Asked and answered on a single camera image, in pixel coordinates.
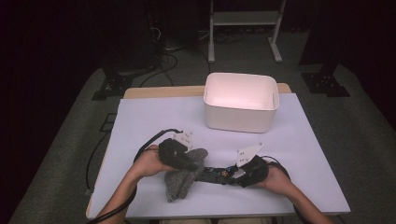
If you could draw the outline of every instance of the floor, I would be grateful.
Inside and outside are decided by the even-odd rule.
[[[297,93],[304,112],[346,196],[350,213],[332,216],[334,223],[395,223],[396,132],[362,89],[357,77],[343,65],[334,75],[350,97],[311,94],[301,76],[317,72],[320,65],[299,65],[308,33],[279,34],[277,44],[283,63],[276,63],[266,37],[234,35],[233,43],[215,45],[216,62],[206,61],[207,44],[173,53],[177,65],[164,74],[137,77],[132,87],[205,85],[210,72],[267,75],[288,83]],[[175,65],[163,56],[164,69]],[[105,79],[101,69],[94,72],[81,90],[34,181],[10,223],[84,223],[90,197],[86,193],[86,166],[93,149],[89,172],[94,184],[106,151],[108,136],[100,132],[108,113],[117,113],[119,96],[92,101]],[[279,217],[278,223],[300,223],[295,216]],[[149,223],[137,220],[136,223]]]

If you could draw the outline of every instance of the gray sock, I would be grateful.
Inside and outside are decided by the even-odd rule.
[[[184,199],[195,178],[204,170],[204,158],[207,156],[206,149],[197,148],[188,151],[186,154],[196,161],[198,169],[194,172],[188,170],[166,172],[166,197],[169,203],[177,198]]]

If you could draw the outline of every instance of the table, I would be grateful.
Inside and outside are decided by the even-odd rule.
[[[327,214],[350,211],[294,93],[280,94],[281,107],[276,111],[275,127],[268,133],[236,133],[215,131],[204,125],[200,103],[204,88],[161,87],[129,89],[125,92],[87,209],[87,217],[95,217],[104,206],[131,166],[138,148],[152,135],[168,128],[185,131],[192,128],[190,131],[193,131],[194,145],[206,148],[209,152],[205,159],[206,166],[232,165],[233,154],[236,156],[238,148],[263,141],[266,146],[263,153],[279,159],[288,169],[293,182],[320,210]],[[279,92],[290,92],[286,84],[278,84],[278,89]],[[291,126],[292,122],[298,122],[297,126]],[[292,204],[285,197],[268,190],[201,182],[191,186],[186,199],[168,203],[163,174],[158,174],[139,182],[127,217],[256,217],[285,216],[293,212]]]

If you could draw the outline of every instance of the black cable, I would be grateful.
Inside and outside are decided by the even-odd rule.
[[[341,217],[341,215],[338,215],[337,217],[338,217],[338,219],[341,221],[341,223],[347,224],[346,221],[344,220],[344,218]]]
[[[153,74],[153,75],[150,75],[150,76],[147,77],[145,80],[143,80],[142,83],[140,83],[139,88],[143,87],[143,85],[144,85],[149,79],[151,79],[151,78],[153,78],[153,77],[156,77],[156,76],[158,76],[158,75],[160,75],[160,74],[162,74],[162,73],[168,72],[168,71],[174,69],[174,68],[177,66],[177,57],[173,56],[172,54],[165,54],[165,55],[174,58],[175,61],[176,61],[175,64],[172,65],[170,68],[168,68],[168,69],[166,69],[166,70],[162,70],[161,72],[158,72],[158,73],[155,73],[155,74]]]
[[[262,158],[270,158],[270,159],[272,159],[272,160],[276,161],[277,163],[279,163],[279,165],[280,165],[280,162],[279,162],[277,159],[275,159],[274,157],[270,157],[270,156],[262,156]]]
[[[96,150],[99,148],[99,146],[102,144],[103,140],[105,140],[105,138],[108,136],[109,133],[111,133],[111,132],[105,132],[103,137],[96,144],[95,148],[93,149],[93,151],[91,153],[90,158],[88,159],[87,168],[85,169],[85,183],[87,185],[87,190],[91,190],[88,174],[90,172],[90,165],[91,165],[91,161],[92,161],[93,155],[95,154]]]
[[[90,187],[90,181],[89,181],[88,175],[89,175],[89,172],[90,172],[90,166],[91,166],[91,161],[92,161],[93,155],[95,154],[95,152],[96,152],[96,150],[99,148],[99,146],[102,144],[102,142],[105,140],[105,138],[108,136],[108,134],[111,133],[111,130],[113,129],[112,127],[106,129],[106,126],[107,126],[108,124],[110,124],[110,125],[113,125],[113,124],[114,124],[114,121],[109,121],[110,116],[117,116],[117,113],[108,113],[108,114],[106,115],[106,118],[105,118],[105,120],[103,121],[103,123],[102,123],[102,125],[101,125],[101,127],[100,127],[100,130],[99,130],[99,132],[105,133],[105,134],[104,134],[103,137],[99,140],[99,142],[96,144],[96,146],[93,148],[93,151],[92,151],[92,153],[91,153],[91,156],[90,156],[90,158],[88,159],[87,167],[86,167],[86,169],[85,169],[85,184],[86,184],[86,186],[87,186],[87,193],[86,193],[86,194],[91,194],[91,187]]]
[[[147,143],[145,143],[141,148],[139,148],[136,155],[134,156],[134,163],[137,161],[137,159],[140,157],[140,155],[145,151],[145,149],[149,145],[151,145],[155,140],[157,140],[158,138],[163,136],[165,133],[169,133],[169,132],[182,133],[181,131],[179,131],[177,129],[167,129],[167,130],[162,130],[159,133],[155,134],[152,138],[150,138],[147,141]],[[124,210],[126,207],[129,206],[129,204],[134,200],[134,196],[136,196],[136,193],[137,193],[137,186],[136,186],[136,188],[134,188],[134,192],[132,192],[131,196],[123,204],[121,204],[114,210],[112,210],[104,215],[94,218],[93,220],[87,222],[87,224],[99,223],[99,222],[102,222],[110,217],[115,216],[117,213],[121,212],[122,210]]]

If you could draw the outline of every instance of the hand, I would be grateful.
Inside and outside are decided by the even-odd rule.
[[[288,196],[295,188],[290,179],[279,168],[272,165],[268,166],[268,176],[256,186],[285,196]]]
[[[156,175],[161,171],[174,171],[175,168],[165,165],[158,155],[159,147],[151,145],[140,155],[132,165],[128,173],[134,173],[139,177]]]

